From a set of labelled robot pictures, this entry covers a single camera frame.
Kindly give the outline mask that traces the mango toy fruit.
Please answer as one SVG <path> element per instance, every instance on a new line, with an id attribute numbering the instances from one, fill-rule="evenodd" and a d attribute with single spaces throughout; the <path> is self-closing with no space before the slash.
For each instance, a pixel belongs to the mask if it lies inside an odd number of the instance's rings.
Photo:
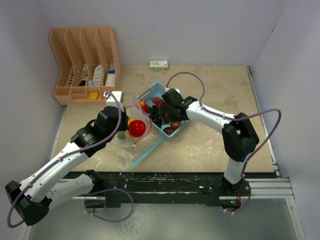
<path id="1" fill-rule="evenodd" d="M 124 131 L 119 131 L 119 132 L 117 133 L 117 138 L 118 138 L 119 140 L 124 140 L 124 139 L 126 138 L 125 132 L 124 132 Z"/>

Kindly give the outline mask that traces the clear zip top bag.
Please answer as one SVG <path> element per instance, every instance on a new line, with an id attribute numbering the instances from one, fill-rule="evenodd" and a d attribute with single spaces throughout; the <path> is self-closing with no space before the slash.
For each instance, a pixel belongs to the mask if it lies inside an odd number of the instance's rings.
<path id="1" fill-rule="evenodd" d="M 153 123 L 148 114 L 149 106 L 141 99 L 134 99 L 125 107 L 128 129 L 117 133 L 120 147 L 135 150 L 152 131 Z"/>

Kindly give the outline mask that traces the red apple toy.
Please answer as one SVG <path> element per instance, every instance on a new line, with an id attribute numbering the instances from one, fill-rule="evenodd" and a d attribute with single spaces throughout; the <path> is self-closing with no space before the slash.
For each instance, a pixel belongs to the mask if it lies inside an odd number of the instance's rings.
<path id="1" fill-rule="evenodd" d="M 143 136 L 146 132 L 146 124 L 142 120 L 133 120 L 130 123 L 129 134 L 135 138 Z"/>

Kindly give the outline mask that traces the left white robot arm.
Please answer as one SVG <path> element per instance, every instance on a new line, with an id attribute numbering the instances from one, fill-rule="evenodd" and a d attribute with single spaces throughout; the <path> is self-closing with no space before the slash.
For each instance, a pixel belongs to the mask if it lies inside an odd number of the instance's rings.
<path id="1" fill-rule="evenodd" d="M 40 170 L 21 182 L 10 181 L 5 186 L 11 204 L 6 218 L 8 227 L 19 226 L 19 223 L 11 223 L 13 211 L 21 217 L 21 224 L 32 226 L 50 210 L 73 197 L 118 192 L 118 187 L 108 188 L 106 180 L 95 170 L 87 170 L 63 184 L 59 184 L 59 181 L 73 168 L 105 148 L 119 131 L 128 130 L 128 120 L 124 106 L 106 106 L 97 118 L 80 128 L 60 153 Z"/>

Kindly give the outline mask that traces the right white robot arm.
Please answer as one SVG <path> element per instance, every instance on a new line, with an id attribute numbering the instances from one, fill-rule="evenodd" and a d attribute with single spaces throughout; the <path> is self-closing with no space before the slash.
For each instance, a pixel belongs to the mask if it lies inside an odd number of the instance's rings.
<path id="1" fill-rule="evenodd" d="M 240 190 L 244 177 L 245 161 L 252 155 L 260 139 L 247 115 L 232 115 L 202 105 L 192 96 L 183 98 L 170 89 L 162 95 L 160 109 L 168 114 L 171 122 L 196 121 L 216 130 L 222 135 L 228 163 L 222 177 L 222 190 L 228 196 Z"/>

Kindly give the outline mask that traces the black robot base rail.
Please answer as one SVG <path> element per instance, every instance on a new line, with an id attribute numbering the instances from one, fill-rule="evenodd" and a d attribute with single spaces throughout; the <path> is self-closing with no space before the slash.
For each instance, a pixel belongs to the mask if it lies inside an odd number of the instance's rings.
<path id="1" fill-rule="evenodd" d="M 250 196 L 247 181 L 232 187 L 222 181 L 223 175 L 215 172 L 103 172 L 87 171 L 98 180 L 92 190 L 94 202 L 107 208 L 121 204 L 201 204 L 208 207 L 239 208 L 240 201 Z"/>

